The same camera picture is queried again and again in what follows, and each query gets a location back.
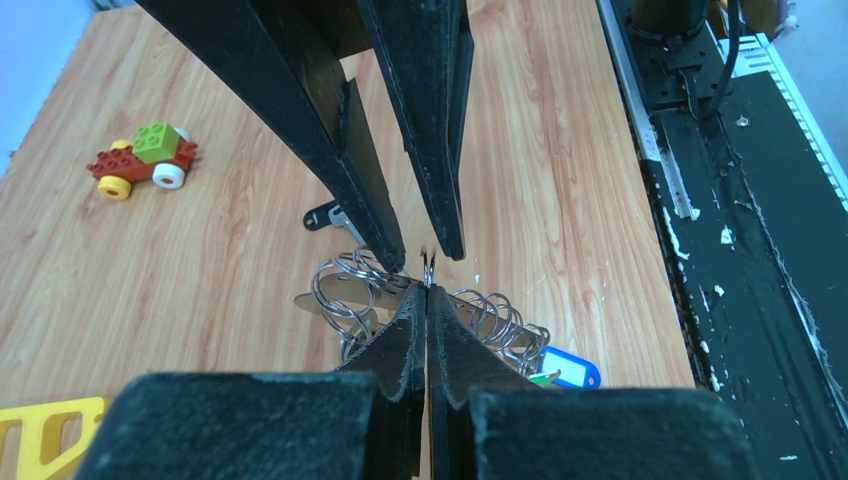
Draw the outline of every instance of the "blue key tag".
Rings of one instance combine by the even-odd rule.
[[[566,388],[594,390],[601,386],[601,372],[592,362],[583,360],[555,347],[545,347],[540,373],[559,371],[554,385]]]

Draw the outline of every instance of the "wood grain surface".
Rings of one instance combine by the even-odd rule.
[[[442,258],[437,282],[506,293],[606,386],[691,386],[594,1],[469,9],[468,258]],[[437,243],[376,60],[344,64],[420,276],[420,246]],[[154,121],[200,144],[185,186],[101,198],[86,163]],[[149,371],[333,368],[337,338],[292,303],[354,246],[342,229],[301,226],[329,199],[143,11],[98,14],[0,181],[0,407],[114,395]]]

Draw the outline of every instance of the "black cable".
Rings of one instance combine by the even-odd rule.
[[[741,36],[741,27],[739,24],[739,11],[741,10],[741,0],[728,0],[729,17],[729,32],[730,51],[727,53],[727,61],[724,63],[724,68],[721,70],[718,84],[716,85],[713,98],[707,106],[705,112],[701,112],[701,107],[698,105],[698,93],[695,89],[695,77],[693,72],[681,70],[680,75],[683,77],[684,87],[686,88],[686,101],[689,105],[689,112],[695,117],[695,120],[703,121],[711,118],[718,112],[719,104],[727,93],[727,85],[730,83],[730,77],[733,75],[733,69],[736,68],[736,57],[739,56],[739,41]]]

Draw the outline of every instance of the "white wheel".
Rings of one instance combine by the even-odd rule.
[[[192,140],[192,139],[191,139],[191,135],[189,135],[189,134],[188,134],[188,132],[186,132],[184,128],[182,128],[182,127],[174,127],[174,130],[176,130],[176,131],[177,131],[177,133],[178,133],[181,137],[183,137],[183,140],[185,140],[186,142],[193,142],[193,141],[194,141],[194,140]]]
[[[185,172],[182,168],[172,163],[160,163],[153,169],[153,183],[168,190],[175,190],[183,186]]]

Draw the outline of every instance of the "yellow plastic toy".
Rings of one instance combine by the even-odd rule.
[[[129,147],[130,145],[132,145],[132,142],[130,142],[129,140],[115,140],[114,142],[112,142],[112,146],[109,147],[109,150],[120,150],[122,148]]]
[[[105,397],[91,397],[0,410],[0,461],[6,432],[20,424],[21,448],[16,478],[69,477],[79,466],[110,403]],[[80,438],[62,452],[62,425],[74,415],[82,415]]]
[[[106,175],[97,182],[97,191],[104,197],[123,200],[130,196],[132,184],[121,177]]]

